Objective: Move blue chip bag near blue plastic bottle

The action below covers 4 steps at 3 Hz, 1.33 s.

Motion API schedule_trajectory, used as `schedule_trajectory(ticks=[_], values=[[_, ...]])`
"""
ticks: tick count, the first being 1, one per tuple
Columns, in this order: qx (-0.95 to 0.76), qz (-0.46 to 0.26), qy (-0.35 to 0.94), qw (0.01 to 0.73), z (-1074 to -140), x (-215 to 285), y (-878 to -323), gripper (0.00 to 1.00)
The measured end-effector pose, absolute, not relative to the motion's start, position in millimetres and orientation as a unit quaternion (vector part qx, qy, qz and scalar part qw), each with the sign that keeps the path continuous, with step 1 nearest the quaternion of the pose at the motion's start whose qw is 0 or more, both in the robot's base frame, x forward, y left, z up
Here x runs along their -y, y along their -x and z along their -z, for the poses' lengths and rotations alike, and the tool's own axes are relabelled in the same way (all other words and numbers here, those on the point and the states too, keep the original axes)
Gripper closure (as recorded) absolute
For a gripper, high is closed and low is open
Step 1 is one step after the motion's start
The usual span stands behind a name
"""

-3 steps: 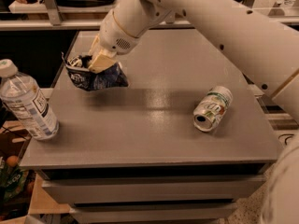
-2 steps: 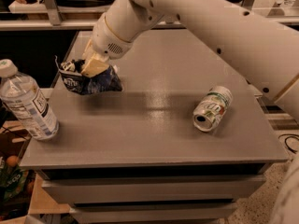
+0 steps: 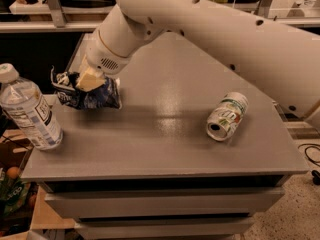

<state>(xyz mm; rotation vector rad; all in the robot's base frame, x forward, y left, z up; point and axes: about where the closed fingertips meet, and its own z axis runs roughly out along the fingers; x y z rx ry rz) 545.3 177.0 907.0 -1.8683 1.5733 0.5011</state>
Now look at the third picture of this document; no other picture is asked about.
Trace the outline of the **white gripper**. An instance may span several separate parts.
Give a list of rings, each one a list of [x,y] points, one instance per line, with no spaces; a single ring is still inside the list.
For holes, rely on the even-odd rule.
[[[90,67],[80,73],[76,88],[89,92],[100,87],[106,82],[103,72],[118,74],[138,49],[163,32],[130,19],[115,5],[87,43],[85,57]]]

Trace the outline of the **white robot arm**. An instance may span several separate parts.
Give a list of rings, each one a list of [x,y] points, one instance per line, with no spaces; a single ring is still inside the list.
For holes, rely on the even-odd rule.
[[[166,30],[232,68],[296,116],[319,116],[319,36],[208,0],[116,0],[93,32],[86,60],[116,74],[137,49]]]

